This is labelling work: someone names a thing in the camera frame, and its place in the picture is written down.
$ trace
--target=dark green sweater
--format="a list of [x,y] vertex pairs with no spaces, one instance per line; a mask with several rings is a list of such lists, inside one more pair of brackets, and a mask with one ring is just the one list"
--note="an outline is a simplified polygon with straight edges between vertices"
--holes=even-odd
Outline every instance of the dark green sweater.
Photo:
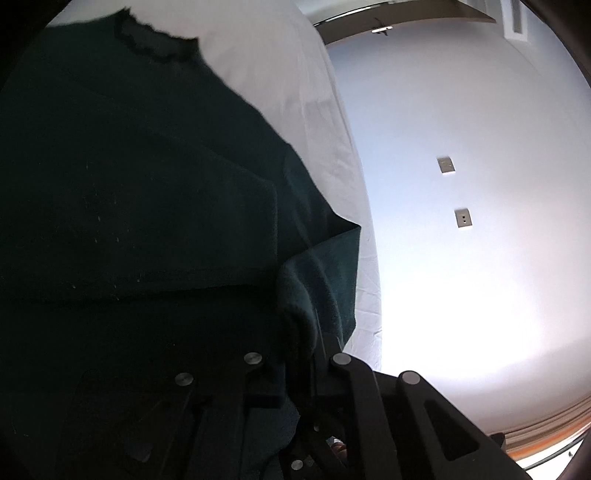
[[[318,322],[355,327],[359,227],[197,40],[127,12],[45,29],[0,92],[0,154],[0,427],[35,478],[54,478],[89,369],[293,364]],[[249,418],[244,478],[296,421]]]

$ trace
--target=electrical outlet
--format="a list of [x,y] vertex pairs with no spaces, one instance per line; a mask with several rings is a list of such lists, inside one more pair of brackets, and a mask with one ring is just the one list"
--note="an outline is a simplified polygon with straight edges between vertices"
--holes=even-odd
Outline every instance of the electrical outlet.
[[467,208],[456,210],[456,221],[458,228],[472,226],[472,218]]
[[441,173],[453,173],[456,171],[455,167],[453,166],[452,159],[449,157],[441,157],[437,159],[437,163],[439,163],[439,170]]

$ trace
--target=triangular cutout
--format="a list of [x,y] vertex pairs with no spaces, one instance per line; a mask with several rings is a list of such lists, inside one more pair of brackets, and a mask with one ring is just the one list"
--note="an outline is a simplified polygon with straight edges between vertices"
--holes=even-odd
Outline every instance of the triangular cutout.
[[460,427],[435,401],[425,402],[425,411],[431,420],[443,455],[452,462],[478,450],[478,442]]

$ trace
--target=metal screw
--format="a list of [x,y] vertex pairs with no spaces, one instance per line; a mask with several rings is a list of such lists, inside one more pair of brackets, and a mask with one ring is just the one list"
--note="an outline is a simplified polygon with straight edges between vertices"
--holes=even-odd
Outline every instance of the metal screw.
[[416,385],[421,381],[421,376],[416,372],[408,371],[402,374],[402,380],[409,385]]
[[244,356],[244,361],[248,365],[258,365],[262,362],[262,355],[260,353],[250,352]]
[[337,365],[349,365],[351,363],[351,357],[346,353],[336,353],[333,355],[333,360]]
[[174,381],[179,387],[186,387],[193,383],[193,376],[187,372],[183,372],[174,377]]

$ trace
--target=light switch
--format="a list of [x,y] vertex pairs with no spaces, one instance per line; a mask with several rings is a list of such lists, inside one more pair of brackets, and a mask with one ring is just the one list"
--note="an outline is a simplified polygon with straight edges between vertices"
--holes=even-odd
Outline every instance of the light switch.
[[453,173],[456,171],[456,169],[453,166],[452,159],[449,157],[438,158],[437,162],[439,163],[439,169],[441,170],[441,173],[443,173],[443,174]]
[[470,212],[467,208],[456,210],[456,221],[458,228],[472,226],[472,218],[470,218]]

